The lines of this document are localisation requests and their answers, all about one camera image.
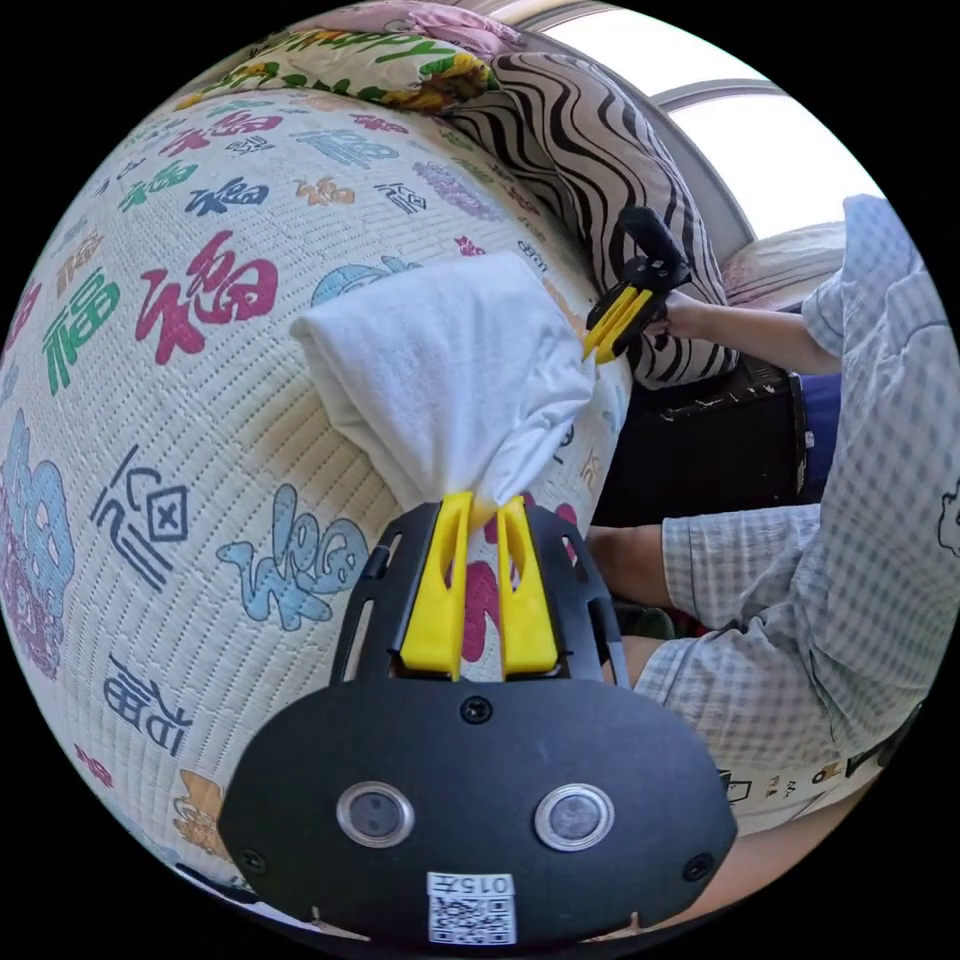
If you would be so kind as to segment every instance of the qr code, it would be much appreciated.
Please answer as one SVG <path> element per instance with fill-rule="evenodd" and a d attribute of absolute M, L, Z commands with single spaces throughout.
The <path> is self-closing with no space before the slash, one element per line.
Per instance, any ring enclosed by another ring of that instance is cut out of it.
<path fill-rule="evenodd" d="M 516 943 L 513 897 L 430 897 L 430 941 L 470 946 Z"/>

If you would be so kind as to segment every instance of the white towel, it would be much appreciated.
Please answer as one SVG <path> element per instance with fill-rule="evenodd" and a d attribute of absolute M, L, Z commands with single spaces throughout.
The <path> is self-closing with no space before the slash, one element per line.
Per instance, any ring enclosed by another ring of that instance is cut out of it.
<path fill-rule="evenodd" d="M 537 478 L 597 381 L 513 253 L 422 267 L 314 307 L 291 328 L 330 423 L 403 510 L 474 494 L 474 522 Z"/>

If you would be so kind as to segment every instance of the pajamas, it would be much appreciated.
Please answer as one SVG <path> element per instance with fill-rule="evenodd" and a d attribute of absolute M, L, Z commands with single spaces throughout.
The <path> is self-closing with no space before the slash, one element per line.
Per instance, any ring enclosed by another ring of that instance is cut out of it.
<path fill-rule="evenodd" d="M 671 598 L 712 632 L 663 644 L 636 687 L 749 781 L 754 805 L 795 812 L 906 721 L 960 609 L 956 345 L 886 201 L 845 214 L 844 265 L 803 305 L 843 365 L 822 503 L 665 521 Z"/>

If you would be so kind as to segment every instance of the pillow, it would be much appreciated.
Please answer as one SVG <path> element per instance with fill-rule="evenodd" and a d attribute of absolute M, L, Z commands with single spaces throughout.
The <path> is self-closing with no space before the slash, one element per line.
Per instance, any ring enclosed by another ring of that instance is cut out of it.
<path fill-rule="evenodd" d="M 748 243 L 721 269 L 730 303 L 795 307 L 842 266 L 846 227 L 819 223 Z"/>
<path fill-rule="evenodd" d="M 546 204 L 585 246 L 596 283 L 613 286 L 633 241 L 617 225 L 631 205 L 655 210 L 690 263 L 682 289 L 726 303 L 703 220 L 679 169 L 640 111 L 593 65 L 552 53 L 497 57 L 499 90 L 446 110 L 445 120 L 481 144 Z M 631 354 L 648 389 L 731 370 L 738 355 L 703 341 L 643 337 Z"/>
<path fill-rule="evenodd" d="M 371 0 L 339 7 L 302 20 L 291 29 L 351 30 L 369 33 L 424 33 L 455 43 L 478 57 L 522 50 L 526 40 L 516 30 L 472 10 L 418 0 Z"/>
<path fill-rule="evenodd" d="M 304 87 L 435 113 L 496 85 L 482 60 L 431 37 L 308 30 L 282 36 L 177 109 L 241 91 Z"/>

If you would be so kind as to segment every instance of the label sticker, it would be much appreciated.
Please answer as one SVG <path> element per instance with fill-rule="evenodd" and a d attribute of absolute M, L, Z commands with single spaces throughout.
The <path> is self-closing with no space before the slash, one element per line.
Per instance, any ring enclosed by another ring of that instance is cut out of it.
<path fill-rule="evenodd" d="M 430 942 L 469 946 L 517 942 L 509 873 L 428 873 Z"/>

